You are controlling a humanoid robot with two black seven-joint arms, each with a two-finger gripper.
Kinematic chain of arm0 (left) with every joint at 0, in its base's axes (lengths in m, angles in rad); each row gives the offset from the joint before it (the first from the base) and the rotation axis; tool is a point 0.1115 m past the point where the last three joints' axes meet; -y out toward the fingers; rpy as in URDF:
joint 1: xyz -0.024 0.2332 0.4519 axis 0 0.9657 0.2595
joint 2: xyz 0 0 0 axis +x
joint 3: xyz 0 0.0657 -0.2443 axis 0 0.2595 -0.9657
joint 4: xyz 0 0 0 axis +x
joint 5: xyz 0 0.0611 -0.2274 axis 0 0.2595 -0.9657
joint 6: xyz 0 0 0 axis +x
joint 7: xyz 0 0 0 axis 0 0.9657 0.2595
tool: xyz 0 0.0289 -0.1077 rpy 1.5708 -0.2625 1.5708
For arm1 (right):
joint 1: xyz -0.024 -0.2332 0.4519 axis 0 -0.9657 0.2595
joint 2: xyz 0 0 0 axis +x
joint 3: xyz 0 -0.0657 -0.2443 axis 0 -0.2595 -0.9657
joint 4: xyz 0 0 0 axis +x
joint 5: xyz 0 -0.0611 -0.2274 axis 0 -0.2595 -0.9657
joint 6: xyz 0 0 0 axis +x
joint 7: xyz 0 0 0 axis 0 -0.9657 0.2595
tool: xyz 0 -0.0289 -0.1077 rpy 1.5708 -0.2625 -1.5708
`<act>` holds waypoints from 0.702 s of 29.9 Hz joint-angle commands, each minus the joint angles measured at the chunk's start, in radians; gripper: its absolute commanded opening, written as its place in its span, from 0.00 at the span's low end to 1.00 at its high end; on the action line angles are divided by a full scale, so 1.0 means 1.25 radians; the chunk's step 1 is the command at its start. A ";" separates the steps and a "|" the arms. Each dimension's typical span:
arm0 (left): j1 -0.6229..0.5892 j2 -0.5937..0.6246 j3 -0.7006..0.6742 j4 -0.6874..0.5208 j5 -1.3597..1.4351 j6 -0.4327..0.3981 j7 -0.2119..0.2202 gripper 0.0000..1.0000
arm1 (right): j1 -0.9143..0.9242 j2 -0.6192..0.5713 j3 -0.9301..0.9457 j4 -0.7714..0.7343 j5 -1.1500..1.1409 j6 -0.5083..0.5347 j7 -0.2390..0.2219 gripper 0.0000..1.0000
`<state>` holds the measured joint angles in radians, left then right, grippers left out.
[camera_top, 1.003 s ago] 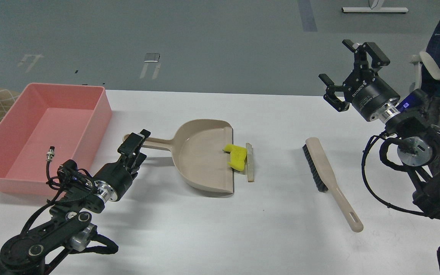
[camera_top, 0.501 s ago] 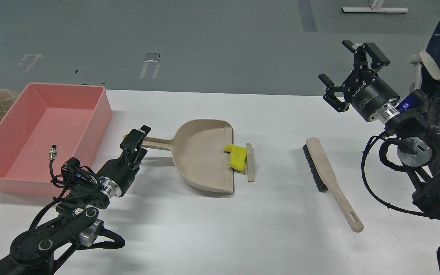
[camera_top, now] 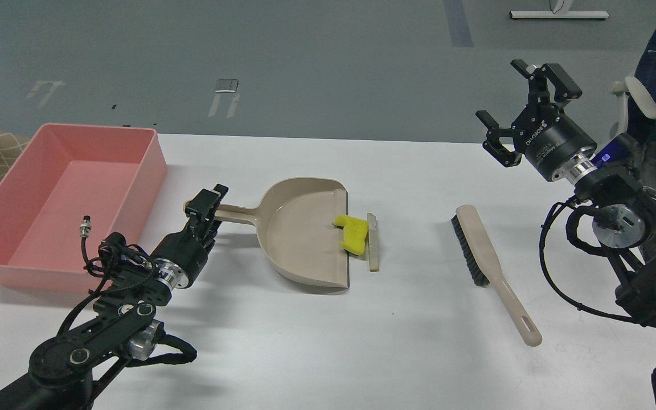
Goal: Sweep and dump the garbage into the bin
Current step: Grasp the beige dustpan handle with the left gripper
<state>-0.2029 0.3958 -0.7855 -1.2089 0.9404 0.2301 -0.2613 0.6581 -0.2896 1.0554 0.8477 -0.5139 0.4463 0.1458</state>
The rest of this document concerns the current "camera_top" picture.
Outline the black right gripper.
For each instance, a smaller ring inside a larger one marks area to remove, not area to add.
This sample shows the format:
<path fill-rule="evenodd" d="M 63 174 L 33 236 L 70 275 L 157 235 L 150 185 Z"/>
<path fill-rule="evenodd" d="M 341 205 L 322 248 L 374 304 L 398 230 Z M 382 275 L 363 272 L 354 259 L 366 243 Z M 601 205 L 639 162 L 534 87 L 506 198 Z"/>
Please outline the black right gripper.
<path fill-rule="evenodd" d="M 563 112 L 583 92 L 559 63 L 533 67 L 522 59 L 513 59 L 511 67 L 527 80 L 527 104 L 512 128 L 500 127 L 489 112 L 477 110 L 475 116 L 486 128 L 482 147 L 504 167 L 518 166 L 523 154 L 547 182 L 553 182 L 560 179 L 559 170 L 574 155 L 590 156 L 598 147 Z M 516 150 L 508 150 L 503 138 L 510 138 Z"/>

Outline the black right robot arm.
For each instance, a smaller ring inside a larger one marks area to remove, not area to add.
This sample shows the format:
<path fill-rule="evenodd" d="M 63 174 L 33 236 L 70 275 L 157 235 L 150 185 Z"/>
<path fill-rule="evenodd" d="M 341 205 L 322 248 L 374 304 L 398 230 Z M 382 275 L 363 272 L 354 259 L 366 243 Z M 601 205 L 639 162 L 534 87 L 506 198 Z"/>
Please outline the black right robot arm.
<path fill-rule="evenodd" d="M 527 81 L 527 103 L 508 128 L 485 110 L 476 112 L 487 132 L 483 148 L 504 167 L 526 159 L 547 180 L 568 180 L 573 197 L 555 203 L 542 226 L 539 257 L 544 257 L 550 226 L 563 208 L 570 208 L 567 239 L 586 254 L 607 259 L 619 285 L 616 304 L 625 315 L 592 309 L 567 297 L 577 310 L 656 329 L 656 190 L 637 182 L 622 168 L 639 146 L 626 133 L 628 101 L 656 120 L 656 103 L 635 77 L 614 83 L 620 121 L 618 134 L 602 150 L 564 112 L 581 89 L 558 63 L 540 67 L 520 59 L 511 65 Z"/>

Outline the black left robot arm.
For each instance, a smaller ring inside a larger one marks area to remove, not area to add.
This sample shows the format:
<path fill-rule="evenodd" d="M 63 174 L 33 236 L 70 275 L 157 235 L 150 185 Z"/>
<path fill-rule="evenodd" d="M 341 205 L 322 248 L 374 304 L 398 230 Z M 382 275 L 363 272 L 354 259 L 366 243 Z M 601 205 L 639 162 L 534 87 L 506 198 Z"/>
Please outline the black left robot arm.
<path fill-rule="evenodd" d="M 187 223 L 153 252 L 112 232 L 88 256 L 91 218 L 80 224 L 84 270 L 96 288 L 65 317 L 58 332 L 31 354 L 27 372 L 0 390 L 0 409 L 91 409 L 125 368 L 182 365 L 197 350 L 156 319 L 175 289 L 193 285 L 214 248 L 216 213 L 228 188 L 203 189 L 185 204 Z"/>

